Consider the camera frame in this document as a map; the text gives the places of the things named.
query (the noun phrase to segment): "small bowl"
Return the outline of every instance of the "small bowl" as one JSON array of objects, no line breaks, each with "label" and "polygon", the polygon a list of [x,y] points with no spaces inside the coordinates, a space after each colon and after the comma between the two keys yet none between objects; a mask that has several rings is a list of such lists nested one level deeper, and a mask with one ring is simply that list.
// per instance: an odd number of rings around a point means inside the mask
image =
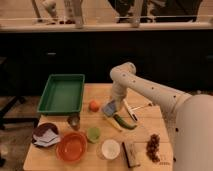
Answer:
[{"label": "small bowl", "polygon": [[97,127],[91,127],[91,128],[87,129],[86,135],[87,135],[87,139],[89,140],[89,142],[97,143],[99,141],[101,131]]},{"label": "small bowl", "polygon": [[57,144],[56,155],[67,163],[80,161],[87,151],[87,139],[82,132],[70,132]]},{"label": "small bowl", "polygon": [[105,140],[101,146],[101,151],[106,159],[113,160],[120,154],[120,144],[113,139]]}]

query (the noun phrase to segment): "white bowl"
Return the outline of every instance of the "white bowl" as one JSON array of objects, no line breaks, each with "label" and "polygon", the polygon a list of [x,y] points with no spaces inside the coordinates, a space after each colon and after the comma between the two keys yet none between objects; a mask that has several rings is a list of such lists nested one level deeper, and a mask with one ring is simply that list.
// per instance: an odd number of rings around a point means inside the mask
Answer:
[{"label": "white bowl", "polygon": [[120,154],[120,144],[113,139],[105,140],[101,151],[106,159],[113,160]]}]

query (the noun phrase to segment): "cabinet handle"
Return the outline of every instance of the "cabinet handle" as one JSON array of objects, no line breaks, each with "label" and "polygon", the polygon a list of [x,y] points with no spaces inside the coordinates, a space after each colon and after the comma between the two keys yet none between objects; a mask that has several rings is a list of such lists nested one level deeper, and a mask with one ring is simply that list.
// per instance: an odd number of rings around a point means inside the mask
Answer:
[{"label": "cabinet handle", "polygon": [[47,52],[46,55],[47,56],[56,56],[56,52]]}]

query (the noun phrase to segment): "small box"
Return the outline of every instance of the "small box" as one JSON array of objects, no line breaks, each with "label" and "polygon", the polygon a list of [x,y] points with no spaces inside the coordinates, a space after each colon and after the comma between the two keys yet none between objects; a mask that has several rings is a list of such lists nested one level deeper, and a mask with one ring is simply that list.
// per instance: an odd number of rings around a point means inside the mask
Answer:
[{"label": "small box", "polygon": [[38,113],[63,116],[80,113],[85,76],[52,74],[49,76],[38,105]]}]

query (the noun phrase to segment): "orange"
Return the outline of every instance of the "orange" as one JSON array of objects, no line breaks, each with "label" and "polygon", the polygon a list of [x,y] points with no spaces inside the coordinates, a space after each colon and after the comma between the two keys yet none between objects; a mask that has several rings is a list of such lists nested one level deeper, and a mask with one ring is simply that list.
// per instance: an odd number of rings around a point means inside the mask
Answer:
[{"label": "orange", "polygon": [[91,110],[92,112],[97,112],[100,108],[100,103],[96,100],[92,100],[89,103],[89,110]]}]

